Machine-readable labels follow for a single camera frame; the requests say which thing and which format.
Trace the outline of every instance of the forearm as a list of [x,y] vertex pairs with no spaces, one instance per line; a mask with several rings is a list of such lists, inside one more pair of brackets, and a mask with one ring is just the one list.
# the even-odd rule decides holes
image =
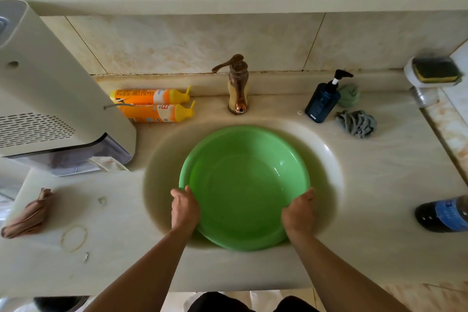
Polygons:
[[409,312],[409,310],[308,233],[289,232],[327,312]]
[[174,230],[106,288],[85,312],[156,312],[171,285],[191,232]]

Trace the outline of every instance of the sink basin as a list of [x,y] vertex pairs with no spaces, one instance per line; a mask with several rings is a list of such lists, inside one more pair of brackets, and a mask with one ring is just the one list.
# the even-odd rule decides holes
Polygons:
[[[206,136],[233,125],[255,125],[286,140],[300,154],[307,167],[310,183],[316,189],[316,229],[320,233],[331,223],[343,193],[343,176],[333,153],[317,134],[294,120],[245,116],[216,122],[191,121],[177,125],[161,139],[146,169],[144,202],[156,227],[167,233],[171,228],[171,189],[178,187],[179,175],[190,151]],[[189,242],[192,248],[223,249],[196,231]]]

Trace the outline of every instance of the vent grille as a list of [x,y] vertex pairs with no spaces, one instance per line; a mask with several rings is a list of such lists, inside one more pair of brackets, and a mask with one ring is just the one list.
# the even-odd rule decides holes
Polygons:
[[0,148],[70,138],[75,130],[56,116],[0,116]]

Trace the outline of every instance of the blue label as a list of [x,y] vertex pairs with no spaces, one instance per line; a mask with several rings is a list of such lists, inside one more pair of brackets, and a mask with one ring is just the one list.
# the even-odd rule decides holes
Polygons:
[[436,202],[436,214],[444,225],[453,231],[468,231],[468,222],[457,209],[457,199],[440,200]]

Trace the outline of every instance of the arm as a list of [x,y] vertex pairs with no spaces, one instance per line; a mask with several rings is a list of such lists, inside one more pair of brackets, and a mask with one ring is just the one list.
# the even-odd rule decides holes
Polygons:
[[409,312],[313,236],[311,188],[283,209],[286,233],[328,312]]
[[182,252],[200,220],[188,186],[173,189],[172,229],[138,262],[108,286],[85,312],[160,311]]

